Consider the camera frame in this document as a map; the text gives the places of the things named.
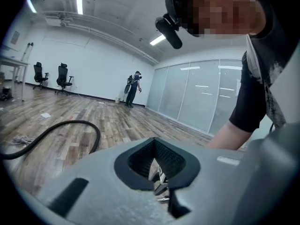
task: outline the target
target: chair backrest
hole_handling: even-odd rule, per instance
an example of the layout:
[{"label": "chair backrest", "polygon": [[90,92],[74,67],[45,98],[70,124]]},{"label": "chair backrest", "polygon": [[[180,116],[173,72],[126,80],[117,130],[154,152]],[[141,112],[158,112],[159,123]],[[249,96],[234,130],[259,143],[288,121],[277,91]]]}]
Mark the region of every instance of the chair backrest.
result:
[{"label": "chair backrest", "polygon": [[36,65],[33,65],[33,67],[35,72],[34,80],[39,83],[43,78],[42,64],[40,62],[37,62]]},{"label": "chair backrest", "polygon": [[58,66],[58,79],[56,80],[59,86],[61,86],[62,83],[66,82],[67,74],[68,74],[67,65],[61,63],[60,66]]}]

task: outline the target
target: black t-shirt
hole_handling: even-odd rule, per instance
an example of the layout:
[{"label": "black t-shirt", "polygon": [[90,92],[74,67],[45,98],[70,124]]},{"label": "black t-shirt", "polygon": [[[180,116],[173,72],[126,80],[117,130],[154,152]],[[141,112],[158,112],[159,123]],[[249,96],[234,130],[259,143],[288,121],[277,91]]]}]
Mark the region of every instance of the black t-shirt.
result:
[{"label": "black t-shirt", "polygon": [[131,85],[132,88],[137,88],[137,81],[140,80],[140,76],[139,75],[135,75],[135,82],[134,84]]},{"label": "black t-shirt", "polygon": [[258,57],[262,79],[259,81],[249,71],[245,53],[242,57],[239,96],[229,119],[246,132],[259,128],[265,114],[275,127],[285,124],[283,114],[270,92],[270,86],[285,68],[299,40],[297,0],[258,1],[266,14],[266,26],[262,32],[250,38]]}]

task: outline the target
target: chair headrest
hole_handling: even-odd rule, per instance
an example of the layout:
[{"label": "chair headrest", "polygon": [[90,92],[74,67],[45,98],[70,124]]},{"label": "chair headrest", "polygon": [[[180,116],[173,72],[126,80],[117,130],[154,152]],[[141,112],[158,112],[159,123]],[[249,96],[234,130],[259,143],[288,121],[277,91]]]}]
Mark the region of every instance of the chair headrest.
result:
[{"label": "chair headrest", "polygon": [[60,65],[63,67],[63,68],[66,68],[67,67],[67,65],[66,64],[64,64],[64,63],[60,63]]}]

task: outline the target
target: forearm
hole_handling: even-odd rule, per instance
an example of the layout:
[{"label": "forearm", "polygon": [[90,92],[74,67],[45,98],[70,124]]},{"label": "forearm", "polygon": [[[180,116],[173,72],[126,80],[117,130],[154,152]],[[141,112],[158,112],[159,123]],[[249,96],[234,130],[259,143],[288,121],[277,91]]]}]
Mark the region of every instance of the forearm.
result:
[{"label": "forearm", "polygon": [[252,133],[245,132],[228,122],[208,143],[207,148],[237,150],[251,135]]}]

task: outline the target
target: person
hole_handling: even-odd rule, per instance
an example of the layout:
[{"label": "person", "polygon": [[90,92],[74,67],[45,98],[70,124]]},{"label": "person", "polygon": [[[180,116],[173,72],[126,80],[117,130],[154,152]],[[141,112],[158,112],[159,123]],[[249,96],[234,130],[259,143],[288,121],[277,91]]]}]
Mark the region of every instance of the person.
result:
[{"label": "person", "polygon": [[[237,150],[259,128],[265,114],[276,128],[283,126],[285,119],[270,86],[299,42],[300,29],[295,20],[298,0],[180,1],[181,5],[176,7],[175,0],[175,11],[189,33],[246,35],[247,38],[236,107],[208,147]],[[257,62],[252,63],[251,54]]]},{"label": "person", "polygon": [[136,71],[135,76],[134,76],[135,82],[131,85],[130,91],[126,98],[125,106],[133,108],[132,102],[135,98],[137,87],[139,88],[139,91],[142,91],[141,86],[140,86],[140,75],[141,75],[141,73],[139,71]]}]

